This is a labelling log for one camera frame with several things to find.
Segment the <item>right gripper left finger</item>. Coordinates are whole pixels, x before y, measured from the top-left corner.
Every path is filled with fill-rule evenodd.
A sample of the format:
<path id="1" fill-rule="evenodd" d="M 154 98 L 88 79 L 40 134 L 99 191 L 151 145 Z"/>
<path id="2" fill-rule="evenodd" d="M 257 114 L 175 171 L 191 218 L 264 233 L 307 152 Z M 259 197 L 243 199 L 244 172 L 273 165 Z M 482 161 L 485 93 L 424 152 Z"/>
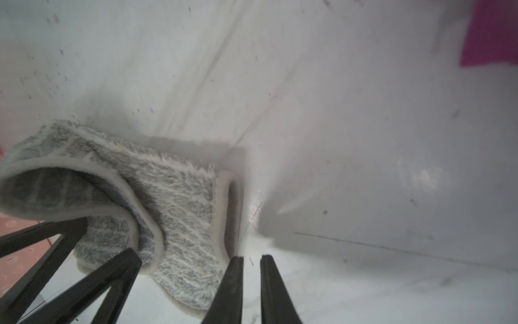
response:
<path id="1" fill-rule="evenodd" d="M 225 271 L 210 309 L 201 324 L 241 324 L 244 258 L 233 257 Z"/>

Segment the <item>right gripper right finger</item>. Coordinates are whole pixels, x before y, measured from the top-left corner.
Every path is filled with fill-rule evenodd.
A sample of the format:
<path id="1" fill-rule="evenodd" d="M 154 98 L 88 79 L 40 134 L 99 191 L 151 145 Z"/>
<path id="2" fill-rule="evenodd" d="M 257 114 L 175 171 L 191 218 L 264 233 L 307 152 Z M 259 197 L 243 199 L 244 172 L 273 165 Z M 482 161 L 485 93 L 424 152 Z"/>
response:
<path id="1" fill-rule="evenodd" d="M 260 260 L 260 282 L 261 323 L 302 324 L 271 255 Z"/>

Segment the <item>grey striped dishcloth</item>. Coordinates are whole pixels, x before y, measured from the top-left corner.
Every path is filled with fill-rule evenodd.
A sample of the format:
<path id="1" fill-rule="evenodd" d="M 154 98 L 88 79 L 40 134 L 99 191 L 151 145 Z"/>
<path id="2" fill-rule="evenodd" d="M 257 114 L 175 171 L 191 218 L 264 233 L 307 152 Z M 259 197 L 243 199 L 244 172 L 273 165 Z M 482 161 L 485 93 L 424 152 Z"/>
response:
<path id="1" fill-rule="evenodd" d="M 85 218 L 74 249 L 89 274 L 127 248 L 181 311 L 202 318 L 235 254 L 236 176 L 58 120 L 1 159 L 1 212 L 24 220 Z"/>

